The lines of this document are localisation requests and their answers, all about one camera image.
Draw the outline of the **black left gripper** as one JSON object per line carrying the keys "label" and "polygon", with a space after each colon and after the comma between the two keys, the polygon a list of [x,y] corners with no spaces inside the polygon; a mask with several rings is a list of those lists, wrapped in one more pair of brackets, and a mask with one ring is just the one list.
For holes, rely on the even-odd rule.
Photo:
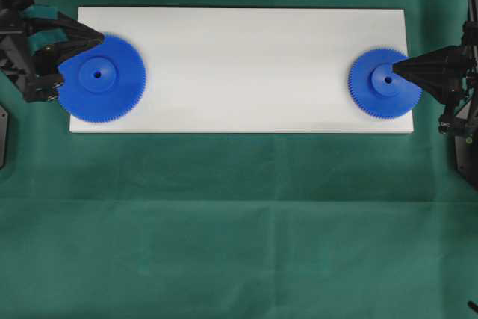
{"label": "black left gripper", "polygon": [[34,0],[1,0],[1,72],[26,102],[58,98],[63,76],[38,76],[35,69],[56,69],[64,61],[104,42],[105,36],[69,16],[33,17],[33,57],[28,43],[31,26],[22,12]]}

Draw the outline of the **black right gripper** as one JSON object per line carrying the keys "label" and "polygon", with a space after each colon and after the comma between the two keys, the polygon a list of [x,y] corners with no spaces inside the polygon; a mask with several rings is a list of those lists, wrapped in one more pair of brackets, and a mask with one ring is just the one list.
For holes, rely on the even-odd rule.
{"label": "black right gripper", "polygon": [[[477,21],[462,26],[460,46],[445,46],[393,64],[392,70],[429,93],[440,104],[459,102],[477,91]],[[462,80],[441,74],[462,66]]]}

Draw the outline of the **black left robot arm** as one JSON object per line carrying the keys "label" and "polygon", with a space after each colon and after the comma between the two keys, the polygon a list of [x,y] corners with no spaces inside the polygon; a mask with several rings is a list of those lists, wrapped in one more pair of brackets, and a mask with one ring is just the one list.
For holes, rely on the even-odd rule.
{"label": "black left robot arm", "polygon": [[34,0],[1,0],[1,74],[27,102],[58,98],[58,67],[104,42],[104,34]]}

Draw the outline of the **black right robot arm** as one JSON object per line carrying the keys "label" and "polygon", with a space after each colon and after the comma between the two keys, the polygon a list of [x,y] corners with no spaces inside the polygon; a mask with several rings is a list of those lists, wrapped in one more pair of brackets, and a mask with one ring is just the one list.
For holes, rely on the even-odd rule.
{"label": "black right robot arm", "polygon": [[454,138],[457,170],[476,187],[477,0],[468,0],[468,18],[458,46],[397,62],[392,70],[444,105],[438,131]]}

